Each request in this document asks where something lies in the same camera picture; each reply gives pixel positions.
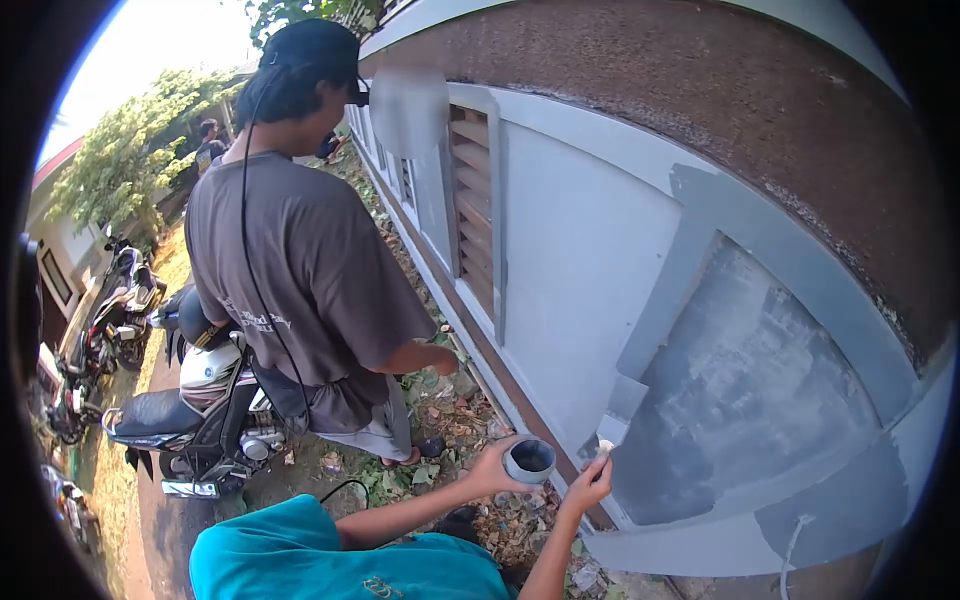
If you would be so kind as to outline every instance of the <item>man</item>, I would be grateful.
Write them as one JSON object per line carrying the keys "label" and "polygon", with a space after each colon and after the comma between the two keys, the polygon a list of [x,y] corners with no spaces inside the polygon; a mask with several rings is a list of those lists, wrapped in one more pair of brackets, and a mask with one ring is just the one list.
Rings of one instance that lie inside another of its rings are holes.
{"label": "man", "polygon": [[337,153],[347,143],[345,135],[337,135],[336,132],[330,132],[324,138],[324,143],[320,145],[320,150],[314,156],[326,164],[332,164],[337,159]]}
{"label": "man", "polygon": [[[515,591],[503,582],[490,553],[457,536],[454,525],[462,523],[449,522],[475,514],[472,507],[453,510],[413,541],[384,544],[471,500],[532,491],[503,467],[503,453],[516,441],[489,446],[463,480],[336,522],[316,498],[300,495],[214,525],[200,534],[190,555],[194,594],[198,600],[509,600]],[[519,600],[564,597],[570,545],[584,512],[610,494],[612,470],[609,456],[594,461],[569,487]]]}
{"label": "man", "polygon": [[193,189],[186,245],[204,314],[243,327],[257,380],[295,431],[413,465],[394,374],[459,362],[416,341],[436,324],[353,188],[291,159],[316,152],[359,97],[358,53],[353,34],[321,19],[270,37],[237,98],[244,129]]}
{"label": "man", "polygon": [[203,175],[204,171],[210,167],[214,158],[227,151],[227,146],[216,138],[219,130],[220,126],[216,119],[206,119],[200,124],[200,135],[204,141],[197,148],[197,157],[195,158],[200,175]]}

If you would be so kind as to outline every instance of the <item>building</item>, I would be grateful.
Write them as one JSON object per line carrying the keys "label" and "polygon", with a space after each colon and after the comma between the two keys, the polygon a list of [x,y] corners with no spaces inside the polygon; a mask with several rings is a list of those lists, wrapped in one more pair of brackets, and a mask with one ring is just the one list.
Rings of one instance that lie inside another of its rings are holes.
{"label": "building", "polygon": [[361,76],[424,57],[449,137],[401,159],[350,108],[354,141],[496,399],[560,450],[561,492],[608,408],[639,407],[594,557],[780,573],[909,520],[955,265],[919,127],[844,4],[396,3]]}
{"label": "building", "polygon": [[42,338],[54,352],[91,285],[87,277],[99,275],[109,264],[109,252],[103,249],[107,240],[95,225],[77,231],[77,224],[69,215],[61,215],[52,222],[44,218],[50,209],[54,183],[83,144],[81,137],[36,170],[25,227],[39,245]]}

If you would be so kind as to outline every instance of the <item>helmet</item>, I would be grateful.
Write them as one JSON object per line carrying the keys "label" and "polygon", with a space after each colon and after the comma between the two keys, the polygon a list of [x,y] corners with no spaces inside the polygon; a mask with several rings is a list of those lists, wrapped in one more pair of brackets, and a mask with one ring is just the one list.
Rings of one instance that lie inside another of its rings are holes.
{"label": "helmet", "polygon": [[204,308],[200,305],[200,294],[197,288],[190,286],[181,290],[180,314],[178,322],[180,333],[186,341],[202,350],[213,350],[225,344],[230,332],[235,328],[232,324],[223,327],[210,322],[204,315]]}

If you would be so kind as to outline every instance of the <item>door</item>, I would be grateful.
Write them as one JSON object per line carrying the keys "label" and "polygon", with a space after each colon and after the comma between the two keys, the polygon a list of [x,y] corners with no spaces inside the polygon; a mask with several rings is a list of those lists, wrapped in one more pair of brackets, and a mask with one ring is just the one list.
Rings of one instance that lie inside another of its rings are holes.
{"label": "door", "polygon": [[43,296],[41,305],[43,306],[43,319],[41,321],[43,342],[48,348],[56,352],[60,348],[60,340],[63,339],[63,333],[66,332],[66,317],[60,311],[60,307],[54,301],[53,292],[47,287],[44,281],[40,285],[40,295]]}

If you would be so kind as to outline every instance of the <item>black cable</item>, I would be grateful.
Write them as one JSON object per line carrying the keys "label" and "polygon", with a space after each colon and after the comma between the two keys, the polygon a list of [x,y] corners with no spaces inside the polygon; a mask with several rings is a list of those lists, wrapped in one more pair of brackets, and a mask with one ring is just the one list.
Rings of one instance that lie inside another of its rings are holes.
{"label": "black cable", "polygon": [[297,369],[297,363],[294,362],[294,355],[290,352],[286,342],[283,341],[283,336],[280,335],[280,328],[274,326],[273,317],[268,317],[270,311],[267,310],[267,303],[263,300],[263,295],[260,294],[260,286],[256,284],[256,277],[253,276],[253,266],[250,264],[250,250],[247,248],[247,162],[248,158],[250,158],[250,144],[253,141],[253,125],[256,123],[256,114],[260,109],[260,102],[263,101],[263,97],[267,95],[267,90],[270,89],[270,86],[274,83],[274,80],[280,74],[282,68],[283,67],[279,67],[267,81],[267,84],[264,85],[263,91],[260,92],[259,98],[256,99],[256,104],[253,105],[253,114],[250,117],[250,129],[247,131],[247,146],[244,148],[243,153],[243,182],[240,187],[240,240],[243,243],[243,255],[247,261],[247,271],[250,272],[250,281],[253,283],[253,290],[256,292],[257,299],[260,300],[261,308],[263,308],[263,316],[265,319],[268,319],[270,327],[274,329],[276,338],[280,341],[280,345],[283,346],[283,351],[287,353],[287,358],[290,359],[290,365],[293,366],[294,374],[297,376],[297,383],[300,384],[300,393],[303,395],[303,408],[309,411],[310,402],[306,398],[306,388],[303,387],[300,370]]}
{"label": "black cable", "polygon": [[364,484],[364,482],[360,481],[359,479],[348,479],[348,480],[345,481],[344,483],[340,484],[339,486],[337,486],[336,488],[334,488],[333,490],[331,490],[330,493],[328,493],[326,496],[324,496],[323,498],[321,498],[321,499],[320,499],[320,503],[323,504],[324,502],[326,502],[327,500],[329,500],[331,495],[333,495],[334,493],[339,492],[340,490],[342,490],[342,489],[344,488],[344,486],[345,486],[346,484],[348,484],[348,483],[358,483],[358,484],[360,484],[360,487],[363,488],[363,494],[364,494],[364,496],[367,497],[367,506],[364,507],[364,510],[369,509],[369,508],[370,508],[370,490],[368,490],[368,489],[367,489],[367,486]]}

